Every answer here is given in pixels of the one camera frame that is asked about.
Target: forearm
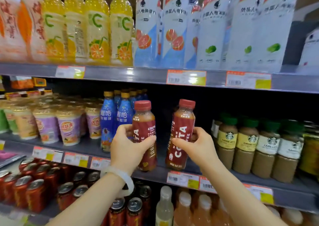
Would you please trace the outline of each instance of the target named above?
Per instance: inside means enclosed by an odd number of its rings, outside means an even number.
[[[204,173],[237,226],[286,226],[282,220],[274,216],[264,204],[257,200],[221,162],[208,166]]]
[[[119,176],[108,173],[46,226],[99,226],[124,185]]]

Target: blue bottle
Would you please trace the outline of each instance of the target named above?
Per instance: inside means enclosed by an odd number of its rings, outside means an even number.
[[[116,116],[116,129],[120,125],[132,124],[134,111],[129,101],[129,93],[121,93],[121,105],[118,108]]]
[[[120,90],[114,90],[114,103],[116,105],[116,109],[118,109],[120,104],[121,104],[121,91]]]
[[[143,89],[143,90],[142,90],[142,96],[143,96],[143,99],[142,99],[142,100],[148,100],[147,89]]]
[[[140,100],[144,100],[143,95],[142,95],[142,91],[141,90],[137,90],[137,95],[136,95],[136,100],[140,101]]]
[[[100,112],[100,125],[102,130],[101,148],[104,152],[110,151],[110,145],[116,133],[116,105],[113,92],[104,92],[104,103]]]
[[[130,101],[130,103],[131,103],[131,107],[132,107],[133,110],[134,110],[134,103],[135,103],[135,101],[136,101],[136,94],[137,94],[136,91],[130,91],[129,101]]]

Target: yellow starbucks label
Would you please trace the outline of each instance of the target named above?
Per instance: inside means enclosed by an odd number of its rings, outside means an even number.
[[[43,17],[47,56],[64,59],[68,43],[65,18],[61,14],[50,12],[45,12]]]
[[[72,59],[87,58],[85,41],[85,16],[75,12],[67,12],[68,56]]]
[[[258,143],[258,135],[244,135],[242,133],[238,133],[238,139],[236,143],[236,147],[244,150],[253,152],[256,150],[256,146]]]
[[[234,149],[236,147],[237,134],[233,132],[218,131],[217,143],[225,149]]]
[[[121,64],[132,63],[133,19],[124,14],[111,14],[112,61]]]
[[[102,12],[87,13],[87,43],[90,60],[109,60],[109,18]]]

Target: red bottle cap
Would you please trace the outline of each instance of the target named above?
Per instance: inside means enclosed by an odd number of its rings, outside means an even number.
[[[194,109],[195,108],[195,104],[196,104],[195,101],[186,100],[186,99],[180,99],[179,107]]]
[[[152,108],[152,104],[151,104],[151,101],[149,100],[140,100],[134,103],[134,109],[136,111],[146,111],[146,110],[151,110],[151,108]]]

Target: person's left hand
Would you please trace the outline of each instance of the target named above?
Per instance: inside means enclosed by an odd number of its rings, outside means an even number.
[[[154,145],[156,136],[150,136],[140,143],[133,143],[132,125],[120,125],[111,143],[111,166],[126,172],[129,176],[141,162],[144,153]]]

